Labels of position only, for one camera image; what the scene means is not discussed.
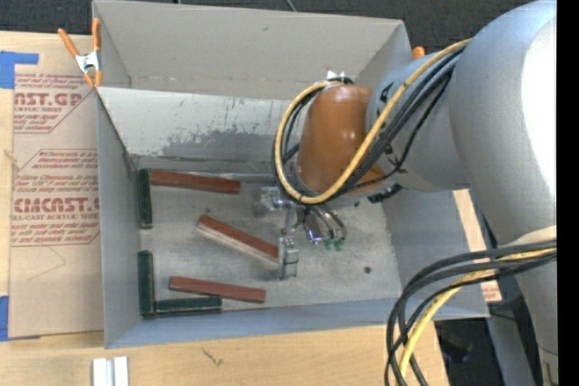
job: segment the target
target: dark green block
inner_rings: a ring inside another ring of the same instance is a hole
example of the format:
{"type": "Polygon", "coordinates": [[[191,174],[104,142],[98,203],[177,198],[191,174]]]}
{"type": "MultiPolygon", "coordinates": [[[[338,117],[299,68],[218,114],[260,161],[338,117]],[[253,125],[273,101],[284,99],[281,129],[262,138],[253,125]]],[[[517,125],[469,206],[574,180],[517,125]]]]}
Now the dark green block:
{"type": "Polygon", "coordinates": [[[156,302],[156,315],[180,315],[219,311],[223,307],[220,297],[181,297],[156,302]]]}
{"type": "Polygon", "coordinates": [[[145,318],[155,314],[155,275],[153,253],[149,250],[139,251],[138,262],[138,310],[145,318]]]}
{"type": "Polygon", "coordinates": [[[138,223],[141,229],[153,228],[153,203],[147,169],[137,172],[138,223]]]}

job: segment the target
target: yellow cable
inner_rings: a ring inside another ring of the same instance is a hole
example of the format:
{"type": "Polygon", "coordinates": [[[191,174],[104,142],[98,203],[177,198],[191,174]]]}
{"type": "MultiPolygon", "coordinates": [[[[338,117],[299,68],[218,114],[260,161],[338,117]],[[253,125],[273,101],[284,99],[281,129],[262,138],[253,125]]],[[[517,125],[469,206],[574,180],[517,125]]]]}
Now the yellow cable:
{"type": "Polygon", "coordinates": [[[384,106],[384,109],[382,110],[382,113],[380,113],[380,116],[378,117],[378,119],[376,120],[376,122],[374,123],[374,125],[372,126],[372,128],[370,129],[368,134],[366,135],[364,141],[362,142],[362,145],[358,148],[358,150],[354,154],[354,157],[352,158],[352,160],[350,161],[349,165],[344,170],[344,172],[339,176],[339,178],[334,182],[334,184],[331,187],[329,187],[325,192],[320,193],[316,196],[305,196],[291,186],[290,182],[288,181],[287,177],[285,176],[285,174],[283,172],[281,144],[282,144],[283,132],[285,130],[285,126],[288,123],[288,120],[290,119],[290,116],[291,116],[293,109],[305,97],[307,97],[310,93],[312,93],[318,89],[322,89],[328,85],[334,85],[334,83],[329,82],[329,81],[319,82],[319,83],[314,84],[313,86],[309,87],[308,89],[304,90],[303,92],[301,92],[289,104],[288,109],[286,110],[285,114],[283,115],[283,118],[281,119],[280,125],[278,127],[278,131],[277,131],[276,136],[275,136],[275,146],[274,146],[275,170],[276,170],[278,178],[280,179],[280,182],[283,185],[283,188],[285,189],[285,191],[292,198],[294,198],[295,200],[298,200],[299,202],[302,202],[304,204],[320,204],[321,202],[327,201],[334,194],[336,194],[336,192],[342,187],[342,185],[344,185],[344,183],[350,177],[350,175],[357,169],[357,167],[361,163],[362,159],[364,158],[364,156],[368,150],[368,147],[370,147],[370,144],[372,143],[372,141],[374,140],[374,138],[376,137],[376,135],[380,131],[380,128],[382,127],[382,125],[384,124],[384,122],[386,121],[386,119],[388,118],[390,113],[392,112],[394,105],[398,102],[398,100],[400,100],[400,98],[406,92],[406,90],[434,63],[436,63],[437,61],[439,61],[440,59],[442,59],[446,55],[455,52],[456,50],[460,49],[461,47],[464,47],[469,41],[470,41],[470,39],[467,39],[465,41],[454,43],[450,47],[447,47],[446,49],[438,52],[436,55],[434,55],[429,60],[427,60],[425,63],[423,63],[415,72],[413,72],[408,77],[408,79],[403,83],[403,85],[400,86],[400,88],[398,88],[398,90],[394,93],[392,98],[386,103],[386,105],[384,106]]]}
{"type": "MultiPolygon", "coordinates": [[[[519,259],[525,259],[525,258],[534,258],[534,257],[542,256],[543,254],[546,254],[548,252],[551,252],[551,251],[553,251],[553,249],[554,248],[542,249],[540,251],[522,252],[522,253],[518,253],[518,254],[509,254],[509,255],[504,256],[498,260],[519,260],[519,259]]],[[[492,275],[494,272],[496,272],[495,269],[477,270],[474,272],[470,272],[470,273],[458,278],[453,284],[468,282],[468,281],[471,281],[471,280],[474,280],[477,278],[484,278],[486,276],[492,275]]],[[[458,293],[460,290],[461,290],[461,287],[456,287],[453,289],[449,289],[448,291],[438,295],[436,298],[433,299],[433,301],[428,305],[428,307],[426,308],[426,310],[422,314],[419,322],[416,324],[416,326],[414,327],[414,329],[411,331],[410,335],[408,336],[408,341],[406,343],[406,346],[404,347],[403,355],[400,359],[400,363],[399,363],[400,373],[402,374],[403,377],[406,374],[406,370],[408,368],[408,362],[410,361],[410,357],[413,354],[414,347],[416,346],[416,343],[418,343],[418,340],[422,334],[422,331],[424,330],[426,325],[431,321],[431,319],[434,317],[434,314],[436,314],[436,312],[438,312],[438,310],[453,295],[458,293]]]]}

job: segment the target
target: table surface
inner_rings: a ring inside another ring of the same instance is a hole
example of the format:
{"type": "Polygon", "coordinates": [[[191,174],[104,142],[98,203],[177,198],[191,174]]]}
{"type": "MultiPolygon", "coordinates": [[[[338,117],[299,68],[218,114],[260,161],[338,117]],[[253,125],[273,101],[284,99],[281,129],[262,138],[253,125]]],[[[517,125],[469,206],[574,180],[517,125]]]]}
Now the table surface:
{"type": "MultiPolygon", "coordinates": [[[[106,350],[102,332],[0,343],[0,384],[90,384],[92,359],[127,356],[132,386],[384,384],[384,327],[106,350]]],[[[431,386],[448,385],[433,324],[415,353],[431,386]]],[[[411,374],[409,384],[418,384],[411,374]]]]}

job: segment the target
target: cardboard sheet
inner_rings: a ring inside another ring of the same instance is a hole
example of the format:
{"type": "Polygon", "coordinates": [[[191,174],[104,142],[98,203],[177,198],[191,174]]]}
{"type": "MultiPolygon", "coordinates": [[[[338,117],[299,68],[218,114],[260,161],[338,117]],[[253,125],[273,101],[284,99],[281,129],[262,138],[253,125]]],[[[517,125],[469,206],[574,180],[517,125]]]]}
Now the cardboard sheet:
{"type": "MultiPolygon", "coordinates": [[[[90,37],[72,39],[90,51],[90,37]]],[[[37,64],[14,66],[13,143],[2,154],[13,170],[2,209],[10,222],[8,335],[99,330],[95,94],[57,34],[0,32],[0,49],[37,55],[37,64]]]]}

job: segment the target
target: blue tape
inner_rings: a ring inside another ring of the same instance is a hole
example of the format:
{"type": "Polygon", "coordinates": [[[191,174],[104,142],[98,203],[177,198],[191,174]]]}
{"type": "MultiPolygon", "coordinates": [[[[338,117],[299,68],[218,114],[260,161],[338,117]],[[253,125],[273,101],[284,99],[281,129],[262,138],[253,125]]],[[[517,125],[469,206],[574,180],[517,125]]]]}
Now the blue tape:
{"type": "Polygon", "coordinates": [[[0,342],[8,341],[8,296],[0,297],[0,342]]]}
{"type": "Polygon", "coordinates": [[[0,89],[14,88],[17,64],[38,64],[38,53],[0,52],[0,89]]]}

